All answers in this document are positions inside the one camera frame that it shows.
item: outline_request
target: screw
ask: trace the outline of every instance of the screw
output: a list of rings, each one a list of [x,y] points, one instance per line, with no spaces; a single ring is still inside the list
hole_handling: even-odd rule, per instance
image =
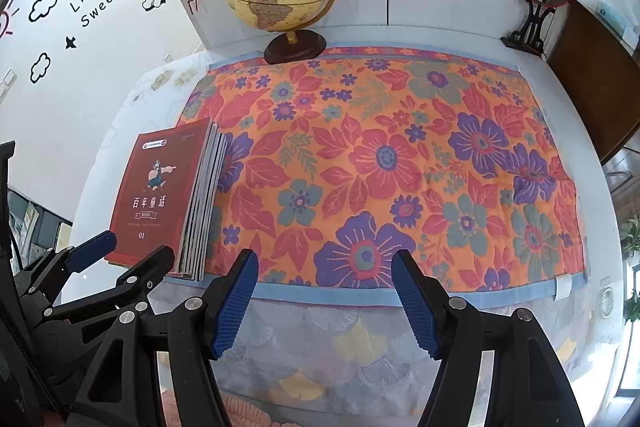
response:
[[[136,318],[136,314],[134,312],[126,311],[120,315],[120,322],[123,324],[129,324],[134,318]]]
[[[197,310],[202,306],[202,299],[200,297],[191,297],[184,302],[184,307],[188,310]]]
[[[466,301],[462,297],[452,297],[449,299],[449,306],[455,310],[463,310],[466,308]]]
[[[518,311],[516,312],[516,315],[521,321],[525,321],[525,322],[529,322],[533,318],[532,313],[526,308],[519,308]]]

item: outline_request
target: blue gripper pad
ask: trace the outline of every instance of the blue gripper pad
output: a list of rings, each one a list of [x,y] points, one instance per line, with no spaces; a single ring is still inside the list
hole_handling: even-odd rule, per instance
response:
[[[249,299],[258,281],[258,256],[252,252],[225,297],[216,321],[211,352],[218,359],[234,345]]]
[[[397,253],[391,260],[391,279],[402,302],[404,313],[414,332],[418,346],[427,350],[432,359],[440,353],[440,342],[436,336],[436,323],[433,312],[422,296],[417,282]]]
[[[66,261],[66,269],[68,269],[70,273],[80,273],[115,250],[116,244],[116,235],[109,230],[105,230],[88,241],[85,241],[82,245],[75,247],[70,252],[69,259]]]

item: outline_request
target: cloud decal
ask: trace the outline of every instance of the cloud decal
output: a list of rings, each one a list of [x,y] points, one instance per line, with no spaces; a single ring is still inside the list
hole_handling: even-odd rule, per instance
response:
[[[47,74],[51,59],[46,53],[41,53],[36,63],[31,67],[31,82],[34,84]]]
[[[37,0],[31,7],[29,20],[31,22],[36,22],[38,19],[46,17],[57,3],[58,0]]]

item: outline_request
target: floral blanket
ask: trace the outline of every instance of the floral blanket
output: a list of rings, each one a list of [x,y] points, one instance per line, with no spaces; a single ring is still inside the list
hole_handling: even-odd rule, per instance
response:
[[[290,285],[388,288],[401,248],[449,292],[584,270],[574,183],[516,71],[384,46],[249,58],[210,71],[179,124],[207,117],[228,141],[209,273],[247,247]]]

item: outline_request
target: red book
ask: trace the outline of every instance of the red book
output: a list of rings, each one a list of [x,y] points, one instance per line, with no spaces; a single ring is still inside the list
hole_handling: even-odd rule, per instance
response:
[[[222,146],[220,155],[222,136],[216,131],[205,119],[138,136],[111,217],[118,246],[107,261],[133,266],[167,245],[175,254],[172,275],[194,278],[193,263],[201,254],[196,247],[209,222],[212,188],[217,184],[211,175],[219,170],[214,165],[224,154]],[[204,212],[196,213],[196,208]]]

